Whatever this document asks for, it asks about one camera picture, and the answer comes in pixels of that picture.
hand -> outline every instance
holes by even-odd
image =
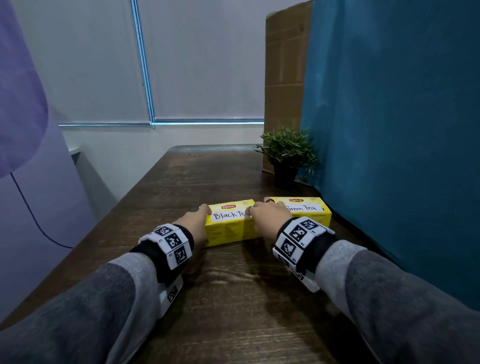
[[[195,250],[203,248],[207,242],[207,234],[205,232],[205,219],[212,214],[212,210],[207,204],[203,204],[198,211],[187,212],[180,219],[175,220],[172,224],[181,225],[186,228],[193,236],[195,242]]]
[[[255,220],[255,230],[266,239],[276,240],[278,231],[289,219],[292,213],[283,202],[276,204],[270,202],[255,202],[253,207],[245,210],[246,215],[250,215]]]

black cable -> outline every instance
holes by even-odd
[[[53,239],[50,238],[47,234],[45,234],[45,232],[42,230],[42,228],[41,228],[40,225],[38,224],[38,221],[36,220],[35,215],[34,215],[33,212],[32,212],[32,209],[31,209],[30,206],[28,205],[28,202],[27,202],[27,200],[25,199],[25,196],[24,196],[24,194],[22,193],[22,190],[20,189],[20,186],[19,186],[18,183],[17,183],[17,180],[16,180],[15,177],[13,176],[13,173],[10,172],[10,175],[12,176],[12,179],[13,179],[13,181],[15,182],[15,185],[16,185],[17,188],[18,188],[18,192],[20,192],[20,195],[22,195],[22,198],[24,199],[25,205],[27,205],[28,211],[30,211],[30,215],[32,215],[32,217],[33,217],[33,221],[35,221],[35,224],[36,224],[37,227],[40,229],[40,231],[42,232],[42,234],[45,235],[45,237],[46,237],[48,240],[50,240],[52,243],[55,243],[56,245],[63,246],[64,248],[68,248],[68,249],[73,249],[72,246],[66,246],[66,245],[57,243],[55,240],[53,240]]]

gray sleeve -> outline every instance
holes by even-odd
[[[315,278],[381,363],[480,363],[480,313],[378,254],[338,241]]]
[[[159,304],[152,261],[127,253],[0,332],[0,363],[126,363]]]

green leaves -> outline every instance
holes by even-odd
[[[282,128],[276,133],[263,133],[260,137],[264,140],[264,145],[257,146],[254,150],[265,154],[273,165],[282,164],[291,168],[311,165],[313,168],[318,164],[318,159],[306,132],[307,129],[298,133]]]

black plant pot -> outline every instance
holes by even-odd
[[[298,168],[287,167],[282,164],[274,164],[275,172],[274,185],[281,190],[291,190],[295,186],[295,177],[299,171]]]

